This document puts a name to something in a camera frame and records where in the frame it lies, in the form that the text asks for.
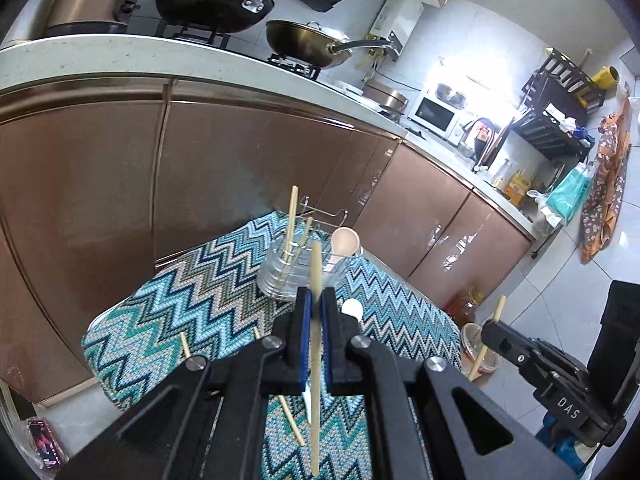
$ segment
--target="ceiling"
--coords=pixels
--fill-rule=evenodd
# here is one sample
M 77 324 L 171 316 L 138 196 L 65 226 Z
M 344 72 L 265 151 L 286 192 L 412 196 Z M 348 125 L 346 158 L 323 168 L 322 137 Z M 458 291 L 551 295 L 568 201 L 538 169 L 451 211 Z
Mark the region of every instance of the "ceiling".
M 580 60 L 587 48 L 594 57 L 627 38 L 605 0 L 468 0 L 535 34 L 550 46 Z

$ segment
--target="yellow cup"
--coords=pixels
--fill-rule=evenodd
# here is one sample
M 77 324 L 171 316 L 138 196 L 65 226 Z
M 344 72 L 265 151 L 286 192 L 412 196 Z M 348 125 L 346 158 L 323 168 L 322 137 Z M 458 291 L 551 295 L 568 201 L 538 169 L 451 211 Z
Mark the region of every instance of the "yellow cup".
M 603 90 L 609 90 L 620 82 L 620 74 L 614 66 L 603 66 L 596 75 L 591 76 L 591 79 Z

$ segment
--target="triangular cutout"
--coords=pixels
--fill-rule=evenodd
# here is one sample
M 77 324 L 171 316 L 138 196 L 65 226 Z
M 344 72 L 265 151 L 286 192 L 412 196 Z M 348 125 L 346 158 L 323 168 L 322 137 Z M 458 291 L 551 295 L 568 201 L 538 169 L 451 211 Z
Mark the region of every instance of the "triangular cutout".
M 454 388 L 452 395 L 479 455 L 488 455 L 513 442 L 513 435 L 465 390 Z

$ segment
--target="silver screw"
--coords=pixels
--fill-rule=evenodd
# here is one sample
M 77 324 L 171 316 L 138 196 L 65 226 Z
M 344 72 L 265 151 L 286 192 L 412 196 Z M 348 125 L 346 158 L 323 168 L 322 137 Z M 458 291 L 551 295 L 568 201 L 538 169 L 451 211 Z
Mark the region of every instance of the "silver screw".
M 262 338 L 262 346 L 269 350 L 275 350 L 282 346 L 282 339 L 276 335 L 268 335 L 267 337 Z
M 351 344 L 356 348 L 369 348 L 371 346 L 371 339 L 358 334 L 351 338 Z
M 187 359 L 187 370 L 197 372 L 207 365 L 207 360 L 201 355 L 194 355 Z
M 424 364 L 432 372 L 442 372 L 447 367 L 447 360 L 444 357 L 434 355 L 426 358 Z

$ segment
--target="chevron tablecloth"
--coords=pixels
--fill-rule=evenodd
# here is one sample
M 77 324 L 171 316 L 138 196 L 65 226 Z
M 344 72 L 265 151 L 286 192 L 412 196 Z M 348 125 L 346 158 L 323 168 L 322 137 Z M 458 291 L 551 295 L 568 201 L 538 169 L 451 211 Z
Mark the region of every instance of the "chevron tablecloth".
M 273 319 L 292 308 L 261 293 L 255 277 L 287 217 L 273 212 L 184 254 L 113 308 L 82 340 L 105 394 L 126 409 L 184 358 L 180 332 L 192 353 L 217 359 L 268 334 Z M 363 257 L 356 258 L 338 301 L 364 306 L 363 334 L 416 360 L 440 355 L 460 368 L 458 329 L 446 314 Z M 301 397 L 287 397 L 308 440 Z M 362 397 L 332 397 L 322 384 L 321 476 L 371 478 Z M 298 445 L 280 403 L 271 399 L 264 438 L 263 480 L 311 479 L 308 446 Z

